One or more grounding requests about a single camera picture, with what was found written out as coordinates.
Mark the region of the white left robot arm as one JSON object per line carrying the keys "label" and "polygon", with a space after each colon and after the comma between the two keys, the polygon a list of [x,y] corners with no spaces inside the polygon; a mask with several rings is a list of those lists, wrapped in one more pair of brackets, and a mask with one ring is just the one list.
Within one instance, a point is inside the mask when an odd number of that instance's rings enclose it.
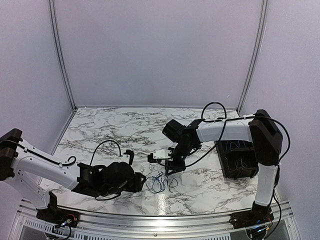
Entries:
{"label": "white left robot arm", "polygon": [[55,182],[64,188],[95,199],[112,200],[122,192],[140,192],[146,177],[132,168],[134,153],[125,155],[129,161],[105,165],[88,165],[75,156],[67,160],[43,152],[22,139],[22,131],[14,128],[0,138],[0,179],[27,198],[53,223],[63,219],[63,211],[54,203],[56,197],[41,188],[30,174]]}

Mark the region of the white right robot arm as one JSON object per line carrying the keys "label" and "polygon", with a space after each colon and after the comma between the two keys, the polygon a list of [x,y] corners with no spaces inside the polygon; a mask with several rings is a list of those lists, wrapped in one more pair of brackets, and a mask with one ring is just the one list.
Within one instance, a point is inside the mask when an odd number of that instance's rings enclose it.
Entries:
{"label": "white right robot arm", "polygon": [[273,199],[280,175],[280,164],[291,148],[291,139],[286,127],[272,118],[264,109],[255,113],[230,118],[227,115],[216,119],[201,116],[188,125],[170,120],[162,133],[176,144],[165,159],[168,174],[185,171],[196,161],[186,164],[186,158],[197,152],[204,143],[213,143],[210,148],[218,149],[222,157],[233,154],[233,162],[243,157],[244,152],[254,156],[258,168],[257,192],[254,208],[248,212],[247,219],[258,224],[267,216],[267,207]]}

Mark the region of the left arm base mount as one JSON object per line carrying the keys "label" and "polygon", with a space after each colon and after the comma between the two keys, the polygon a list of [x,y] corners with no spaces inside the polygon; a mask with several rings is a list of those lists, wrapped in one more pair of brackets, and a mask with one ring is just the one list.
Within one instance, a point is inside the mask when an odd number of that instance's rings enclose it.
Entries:
{"label": "left arm base mount", "polygon": [[47,209],[37,209],[36,217],[40,220],[61,225],[67,220],[71,220],[68,225],[72,228],[76,228],[78,225],[80,213],[78,211],[67,210],[63,208],[58,208],[57,211]]}

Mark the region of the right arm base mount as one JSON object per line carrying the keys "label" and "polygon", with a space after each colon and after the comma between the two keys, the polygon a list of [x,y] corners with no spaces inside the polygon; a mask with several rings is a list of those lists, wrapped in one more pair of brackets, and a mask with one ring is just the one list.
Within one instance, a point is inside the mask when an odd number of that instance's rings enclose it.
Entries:
{"label": "right arm base mount", "polygon": [[254,213],[252,210],[234,212],[230,215],[229,223],[234,229],[247,228],[264,223],[270,223],[274,220],[273,212],[263,215],[261,212]]}

